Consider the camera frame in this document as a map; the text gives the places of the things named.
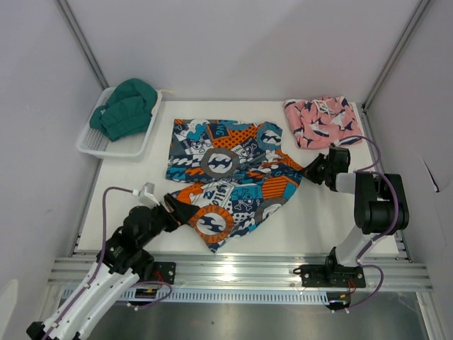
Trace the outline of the blue patterned shorts pile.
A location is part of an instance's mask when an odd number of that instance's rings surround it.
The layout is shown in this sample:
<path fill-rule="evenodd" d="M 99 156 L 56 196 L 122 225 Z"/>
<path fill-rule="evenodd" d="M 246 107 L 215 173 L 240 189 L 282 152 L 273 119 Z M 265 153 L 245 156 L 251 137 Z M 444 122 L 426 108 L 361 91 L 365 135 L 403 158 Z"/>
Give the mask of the blue patterned shorts pile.
<path fill-rule="evenodd" d="M 302 166 L 281 148 L 271 122 L 176 119 L 166 178 L 184 183 L 172 196 L 198 209 L 187 224 L 217 252 L 250 234 L 281 208 L 302 182 Z"/>

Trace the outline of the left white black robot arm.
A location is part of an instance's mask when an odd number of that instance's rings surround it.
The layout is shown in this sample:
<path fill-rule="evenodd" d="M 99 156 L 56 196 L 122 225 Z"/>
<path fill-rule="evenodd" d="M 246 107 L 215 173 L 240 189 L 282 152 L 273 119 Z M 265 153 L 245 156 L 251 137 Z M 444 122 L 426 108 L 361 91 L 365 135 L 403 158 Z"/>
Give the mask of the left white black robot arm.
<path fill-rule="evenodd" d="M 173 290 L 176 265 L 157 262 L 145 246 L 161 232 L 186 225 L 199 207 L 167 194 L 154 207 L 132 208 L 103 243 L 82 282 L 57 311 L 26 330 L 31 339 L 87 339 L 102 316 L 134 285 Z"/>

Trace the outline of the pink shark print shorts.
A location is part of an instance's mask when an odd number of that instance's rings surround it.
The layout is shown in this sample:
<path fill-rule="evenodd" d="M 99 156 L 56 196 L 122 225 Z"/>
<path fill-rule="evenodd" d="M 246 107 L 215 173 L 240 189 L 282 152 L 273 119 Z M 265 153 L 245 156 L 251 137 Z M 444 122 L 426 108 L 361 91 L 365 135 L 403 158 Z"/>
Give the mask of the pink shark print shorts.
<path fill-rule="evenodd" d="M 362 134 L 353 106 L 343 96 L 289 99 L 283 110 L 296 145 L 301 149 L 325 149 L 339 141 L 353 145 Z"/>

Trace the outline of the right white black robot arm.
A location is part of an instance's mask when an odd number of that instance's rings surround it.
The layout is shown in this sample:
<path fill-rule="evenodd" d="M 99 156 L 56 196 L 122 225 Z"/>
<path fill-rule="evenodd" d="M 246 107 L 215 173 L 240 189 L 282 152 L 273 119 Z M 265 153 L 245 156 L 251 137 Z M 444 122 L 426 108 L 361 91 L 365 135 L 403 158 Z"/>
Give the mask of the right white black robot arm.
<path fill-rule="evenodd" d="M 365 287 L 362 259 L 383 237 L 408 226 L 409 211 L 402 178 L 375 171 L 350 173 L 350 151 L 332 147 L 302 170 L 310 182 L 354 198 L 354 227 L 345 240 L 331 249 L 323 264 L 305 264 L 293 270 L 304 287 L 338 287 L 349 283 Z"/>

